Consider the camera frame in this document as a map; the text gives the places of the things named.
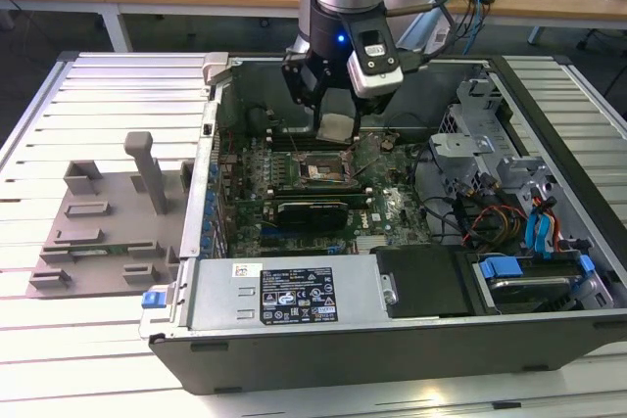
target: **blue cable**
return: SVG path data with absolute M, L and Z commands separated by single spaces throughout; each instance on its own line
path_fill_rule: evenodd
M 481 1 L 475 0 L 477 6 L 477 15 L 475 16 L 474 26 L 472 27 L 472 32 L 470 33 L 470 38 L 468 38 L 468 42 L 463 48 L 461 52 L 464 56 L 468 54 L 468 51 L 474 44 L 474 40 L 477 39 L 477 34 L 479 34 L 479 25 L 481 24 Z

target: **aluminum extrusion table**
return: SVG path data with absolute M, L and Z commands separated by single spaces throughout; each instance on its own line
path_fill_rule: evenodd
M 153 133 L 162 168 L 195 156 L 207 101 L 203 56 L 82 54 L 60 61 L 0 151 L 0 416 L 625 413 L 627 343 L 555 372 L 194 396 L 138 338 L 139 297 L 21 299 L 65 193 L 62 176 L 69 160 L 93 159 L 103 171 L 132 170 L 121 144 L 130 129 Z M 619 118 L 574 68 L 551 58 L 509 61 L 532 94 L 547 98 L 541 107 L 625 221 L 624 202 L 613 199 L 625 195 L 627 184 Z M 520 408 L 502 411 L 503 402 Z

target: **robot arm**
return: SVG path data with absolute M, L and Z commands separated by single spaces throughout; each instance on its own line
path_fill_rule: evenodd
M 403 83 L 404 73 L 426 62 L 417 52 L 398 50 L 386 18 L 384 0 L 309 0 L 310 37 L 305 53 L 288 51 L 283 61 L 292 100 L 313 110 L 318 138 L 348 141 L 360 128 L 361 116 L 380 114 Z M 403 9 L 417 14 L 434 4 Z M 353 117 L 320 109 L 329 89 L 346 90 L 355 104 Z

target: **white label sticker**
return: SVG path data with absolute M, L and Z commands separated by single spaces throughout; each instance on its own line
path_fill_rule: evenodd
M 263 263 L 233 263 L 234 278 L 259 278 Z

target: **blue latch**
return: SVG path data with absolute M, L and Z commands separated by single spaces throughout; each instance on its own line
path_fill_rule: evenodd
M 490 256 L 479 263 L 486 279 L 522 276 L 522 269 L 515 256 Z
M 579 262 L 581 263 L 581 267 L 584 268 L 586 274 L 591 274 L 595 272 L 595 264 L 592 262 L 589 256 L 579 256 Z
M 166 293 L 162 291 L 146 291 L 141 297 L 142 308 L 164 308 Z
M 538 232 L 536 233 L 536 225 L 540 221 Z M 527 219 L 527 227 L 525 229 L 525 245 L 532 249 L 535 253 L 542 255 L 544 259 L 549 259 L 551 254 L 547 252 L 547 236 L 551 229 L 551 220 L 542 213 L 532 211 Z

